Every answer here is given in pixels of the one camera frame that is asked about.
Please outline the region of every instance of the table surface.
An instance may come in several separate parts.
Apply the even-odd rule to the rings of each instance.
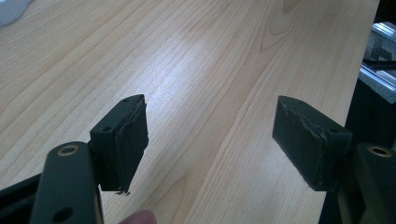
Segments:
[[[316,223],[310,189],[271,133],[278,95],[344,124],[376,0],[35,0],[0,28],[0,189],[88,141],[143,93],[150,142],[107,223]]]

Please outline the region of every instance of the wooden table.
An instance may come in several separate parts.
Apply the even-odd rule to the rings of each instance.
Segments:
[[[35,0],[0,28],[0,189],[144,93],[150,143],[107,223],[316,223],[272,139],[277,96],[344,123],[377,1]]]

